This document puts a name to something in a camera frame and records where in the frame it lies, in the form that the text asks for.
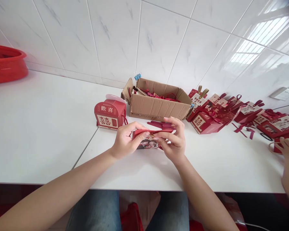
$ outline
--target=wall switch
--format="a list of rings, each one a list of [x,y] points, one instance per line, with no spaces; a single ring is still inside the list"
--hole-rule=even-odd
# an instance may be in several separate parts
[[[270,95],[271,98],[286,101],[289,99],[289,88],[282,87]]]

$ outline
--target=box flap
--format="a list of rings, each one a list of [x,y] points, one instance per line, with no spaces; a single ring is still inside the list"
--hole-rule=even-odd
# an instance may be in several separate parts
[[[128,104],[131,104],[131,98],[129,96],[129,93],[132,95],[132,91],[133,91],[133,80],[132,78],[129,78],[128,82],[126,83],[123,91],[121,92],[121,98],[126,100],[126,102],[128,102]]]

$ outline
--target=photo on box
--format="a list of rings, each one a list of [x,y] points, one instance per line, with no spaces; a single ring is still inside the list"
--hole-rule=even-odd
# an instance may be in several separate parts
[[[159,143],[157,141],[152,140],[154,138],[153,135],[149,135],[142,140],[137,149],[152,149],[158,148]]]

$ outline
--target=cardboard box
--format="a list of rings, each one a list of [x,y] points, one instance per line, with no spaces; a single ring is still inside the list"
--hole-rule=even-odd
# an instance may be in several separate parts
[[[198,134],[210,134],[223,126],[204,112],[199,112],[191,123]]]
[[[124,125],[126,103],[107,99],[95,106],[94,114],[99,127],[118,130]]]
[[[192,100],[181,88],[143,78],[137,80],[136,87],[141,89],[148,88],[151,93],[154,91],[157,95],[164,97],[170,97],[169,95],[174,93],[180,103],[133,94],[133,81],[130,78],[121,93],[121,98],[130,105],[130,117],[164,121],[164,117],[172,116],[183,120],[190,111]]]

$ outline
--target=person's hand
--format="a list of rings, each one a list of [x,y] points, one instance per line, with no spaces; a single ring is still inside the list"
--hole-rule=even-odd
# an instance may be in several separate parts
[[[132,154],[137,149],[140,142],[150,134],[149,132],[143,132],[136,136],[134,140],[132,140],[130,135],[135,129],[148,130],[146,127],[137,122],[132,122],[128,125],[118,128],[115,143],[110,149],[111,155],[113,157],[116,159],[121,159],[129,154]]]
[[[289,159],[289,138],[285,139],[283,137],[280,138],[280,143],[283,147],[281,147],[278,144],[275,144],[275,146],[282,152],[285,159]]]
[[[159,144],[162,146],[168,159],[170,159],[175,165],[178,165],[182,163],[185,159],[184,123],[174,117],[165,117],[164,121],[172,123],[172,127],[176,128],[176,132],[174,134],[159,132],[154,134],[154,136],[159,142]]]

